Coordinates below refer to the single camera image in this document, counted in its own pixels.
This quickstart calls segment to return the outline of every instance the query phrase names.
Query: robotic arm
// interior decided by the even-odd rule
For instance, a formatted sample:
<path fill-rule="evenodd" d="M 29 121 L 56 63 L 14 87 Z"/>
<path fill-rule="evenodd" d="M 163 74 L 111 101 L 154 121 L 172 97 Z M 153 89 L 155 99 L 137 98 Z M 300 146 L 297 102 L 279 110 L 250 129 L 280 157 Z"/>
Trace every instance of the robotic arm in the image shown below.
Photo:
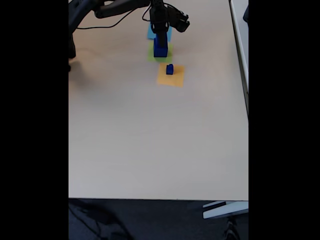
<path fill-rule="evenodd" d="M 165 44 L 169 26 L 183 33 L 190 25 L 188 15 L 171 5 L 165 6 L 163 0 L 72 0 L 69 3 L 69 58 L 76 56 L 72 34 L 90 11 L 94 11 L 96 18 L 103 19 L 149 5 L 151 29 L 157 34 L 160 45 Z"/>

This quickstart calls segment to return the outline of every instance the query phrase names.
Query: blue sticky note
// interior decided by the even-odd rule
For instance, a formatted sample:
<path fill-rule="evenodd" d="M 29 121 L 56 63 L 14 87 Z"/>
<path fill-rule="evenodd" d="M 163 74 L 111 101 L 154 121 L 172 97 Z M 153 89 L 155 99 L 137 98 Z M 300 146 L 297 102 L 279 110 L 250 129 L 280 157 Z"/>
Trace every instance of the blue sticky note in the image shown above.
<path fill-rule="evenodd" d="M 172 27 L 170 26 L 168 32 L 166 33 L 166 35 L 168 37 L 168 42 L 171 41 L 171 33 L 172 33 Z M 156 37 L 156 34 L 151 30 L 151 24 L 149 24 L 147 38 L 154 39 L 155 37 Z"/>

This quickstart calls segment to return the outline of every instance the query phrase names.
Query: orange sticky note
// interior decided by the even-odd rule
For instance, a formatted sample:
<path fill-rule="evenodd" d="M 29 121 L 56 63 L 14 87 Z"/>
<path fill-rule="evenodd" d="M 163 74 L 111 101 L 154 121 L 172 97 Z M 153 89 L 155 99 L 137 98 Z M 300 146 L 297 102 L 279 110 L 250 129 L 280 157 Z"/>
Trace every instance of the orange sticky note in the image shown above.
<path fill-rule="evenodd" d="M 167 75 L 167 63 L 160 63 L 158 70 L 157 83 L 173 87 L 184 86 L 185 67 L 173 64 L 173 75 Z"/>

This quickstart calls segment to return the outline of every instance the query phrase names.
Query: blue block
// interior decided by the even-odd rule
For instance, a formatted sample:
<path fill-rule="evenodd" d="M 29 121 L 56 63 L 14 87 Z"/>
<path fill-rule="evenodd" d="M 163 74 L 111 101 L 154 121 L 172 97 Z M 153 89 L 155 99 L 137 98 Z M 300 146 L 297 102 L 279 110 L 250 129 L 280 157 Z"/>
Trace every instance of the blue block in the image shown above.
<path fill-rule="evenodd" d="M 156 34 L 154 40 L 153 40 L 153 56 L 155 58 L 166 58 L 168 55 L 168 38 L 167 35 L 165 35 L 165 45 L 159 46 L 159 40 L 158 36 Z"/>
<path fill-rule="evenodd" d="M 169 30 L 168 30 L 168 32 L 166 34 L 168 36 L 168 42 L 170 43 L 171 35 L 172 35 L 172 26 L 169 27 Z M 151 24 L 149 24 L 147 38 L 153 40 L 155 37 L 156 37 L 156 34 L 152 31 Z"/>
<path fill-rule="evenodd" d="M 166 74 L 167 75 L 173 75 L 174 74 L 174 65 L 169 64 L 166 66 Z"/>

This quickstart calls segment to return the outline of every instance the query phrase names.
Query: small blue cube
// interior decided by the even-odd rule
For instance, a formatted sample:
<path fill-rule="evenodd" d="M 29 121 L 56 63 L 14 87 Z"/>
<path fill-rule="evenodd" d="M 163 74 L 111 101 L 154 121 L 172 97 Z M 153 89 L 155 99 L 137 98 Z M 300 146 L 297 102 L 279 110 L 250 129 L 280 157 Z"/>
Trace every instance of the small blue cube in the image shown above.
<path fill-rule="evenodd" d="M 173 75 L 174 74 L 174 65 L 169 64 L 166 66 L 166 74 L 167 75 Z"/>

